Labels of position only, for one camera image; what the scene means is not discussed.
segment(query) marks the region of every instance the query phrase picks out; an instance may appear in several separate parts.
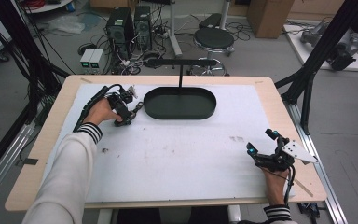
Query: person's left hand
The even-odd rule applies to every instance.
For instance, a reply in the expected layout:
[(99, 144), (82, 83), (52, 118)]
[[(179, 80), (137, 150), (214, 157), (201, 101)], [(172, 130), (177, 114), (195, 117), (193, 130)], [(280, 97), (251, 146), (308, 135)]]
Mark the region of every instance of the person's left hand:
[(104, 120), (115, 119), (121, 122), (123, 119), (110, 108), (109, 102), (106, 98), (98, 101), (84, 118), (83, 123), (91, 122), (99, 125)]

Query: chair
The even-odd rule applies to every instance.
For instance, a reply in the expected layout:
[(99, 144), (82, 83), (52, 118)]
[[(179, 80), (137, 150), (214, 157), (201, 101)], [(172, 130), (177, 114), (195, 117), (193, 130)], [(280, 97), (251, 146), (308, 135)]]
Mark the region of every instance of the chair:
[(227, 31), (217, 28), (201, 28), (195, 34), (193, 38), (194, 44), (200, 48), (208, 51), (206, 58), (200, 58), (200, 60), (215, 60), (216, 66), (190, 66), (187, 70), (188, 75), (217, 75), (217, 71), (220, 71), (219, 75), (229, 76), (225, 66), (218, 60), (213, 58), (214, 53), (227, 53), (229, 55), (234, 44), (234, 37)]

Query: hand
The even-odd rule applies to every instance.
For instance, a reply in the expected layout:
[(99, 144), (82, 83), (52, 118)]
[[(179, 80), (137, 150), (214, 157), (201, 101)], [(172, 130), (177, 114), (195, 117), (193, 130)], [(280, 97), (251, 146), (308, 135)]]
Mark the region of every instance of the hand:
[(114, 113), (110, 108), (109, 102), (106, 98), (98, 101), (84, 118), (83, 123), (91, 122), (99, 125), (104, 120), (115, 119), (121, 122), (123, 119), (120, 115)]
[(289, 170), (275, 172), (266, 168), (261, 168), (261, 170), (266, 178), (269, 205), (284, 204), (283, 189)]

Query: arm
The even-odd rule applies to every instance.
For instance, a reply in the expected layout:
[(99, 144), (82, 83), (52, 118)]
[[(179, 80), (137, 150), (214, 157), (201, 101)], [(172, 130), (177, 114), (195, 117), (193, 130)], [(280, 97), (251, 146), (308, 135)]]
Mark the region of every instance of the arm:
[(97, 125), (109, 119), (121, 121), (107, 100), (102, 99), (80, 128), (64, 137), (51, 171), (22, 223), (82, 223), (96, 144), (102, 137)]
[(289, 170), (270, 172), (262, 168), (267, 184), (269, 206), (264, 208), (271, 224), (296, 224), (290, 216), (290, 209), (284, 204), (283, 189)]

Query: desktop computer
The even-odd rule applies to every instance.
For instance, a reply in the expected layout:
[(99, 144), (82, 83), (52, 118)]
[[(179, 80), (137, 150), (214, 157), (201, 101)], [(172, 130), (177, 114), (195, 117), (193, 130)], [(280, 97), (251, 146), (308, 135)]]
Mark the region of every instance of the desktop computer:
[(134, 38), (131, 9), (115, 7), (106, 24), (106, 32), (111, 43), (118, 48), (120, 57), (124, 60), (131, 58), (131, 41)]
[(150, 6), (138, 6), (133, 17), (135, 26), (136, 45), (138, 49), (152, 48), (152, 29), (150, 19)]

